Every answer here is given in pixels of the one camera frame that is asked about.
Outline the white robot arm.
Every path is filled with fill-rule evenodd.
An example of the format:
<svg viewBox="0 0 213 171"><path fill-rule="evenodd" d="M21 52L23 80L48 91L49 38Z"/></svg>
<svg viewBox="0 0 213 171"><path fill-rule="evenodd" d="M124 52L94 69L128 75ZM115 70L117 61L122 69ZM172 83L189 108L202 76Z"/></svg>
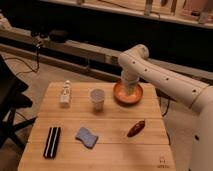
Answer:
<svg viewBox="0 0 213 171"><path fill-rule="evenodd" d="M213 86L147 61L149 50L138 44L118 57L121 81L132 94L140 78L198 114L189 171L213 171Z"/></svg>

